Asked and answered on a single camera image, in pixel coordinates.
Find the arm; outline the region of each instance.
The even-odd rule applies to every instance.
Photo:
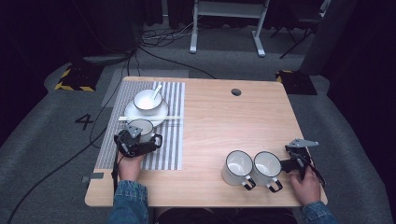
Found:
[[[137,183],[140,162],[144,156],[126,158],[119,154],[120,182],[114,195],[114,204],[107,223],[148,223],[148,190]]]
[[[320,183],[311,167],[305,170],[304,180],[290,173],[290,183],[297,200],[303,205],[304,223],[337,223],[329,208],[320,200]]]

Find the white chopsticks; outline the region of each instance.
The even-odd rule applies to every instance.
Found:
[[[183,117],[181,116],[119,117],[119,120],[131,120],[131,119],[162,120],[162,119],[183,119]]]

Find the wooden tabletop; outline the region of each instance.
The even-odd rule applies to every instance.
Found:
[[[304,138],[281,83],[166,77],[126,77],[123,81],[186,85],[182,170],[141,172],[139,182],[148,187],[149,206],[300,206],[283,172],[278,179],[284,188],[278,193],[265,187],[248,191],[230,186],[221,177],[225,159],[233,150],[243,150],[252,159],[260,151],[270,151],[283,161],[290,158],[285,145]],[[233,95],[233,89],[241,95]],[[104,177],[91,180],[87,205],[113,205],[111,171],[94,169]],[[323,190],[321,195],[327,203]]]

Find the white mug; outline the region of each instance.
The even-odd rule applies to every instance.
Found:
[[[155,135],[153,133],[154,126],[152,125],[151,121],[147,119],[134,119],[130,122],[127,122],[126,128],[128,131],[130,131],[133,127],[142,129],[139,143],[146,143]]]
[[[252,176],[258,186],[266,186],[273,193],[283,189],[282,184],[276,178],[282,171],[282,166],[276,155],[262,151],[256,155],[253,164],[250,176]],[[273,181],[276,183],[277,189],[272,186]]]
[[[227,156],[221,175],[227,184],[242,185],[245,189],[251,190],[256,187],[256,183],[249,175],[252,168],[253,161],[249,155],[243,151],[236,150]]]

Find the white plate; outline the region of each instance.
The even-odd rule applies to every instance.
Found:
[[[168,116],[168,110],[169,110],[168,104],[165,101],[163,101],[163,103],[161,104],[161,108],[158,110],[158,112],[156,114],[144,115],[140,111],[138,111],[137,108],[134,106],[134,101],[131,101],[125,107],[124,116],[125,117],[145,117],[145,119],[148,119],[149,121],[151,121],[151,123],[154,127],[157,127],[158,125],[162,124],[165,119],[150,119],[150,117],[155,118],[155,117]]]

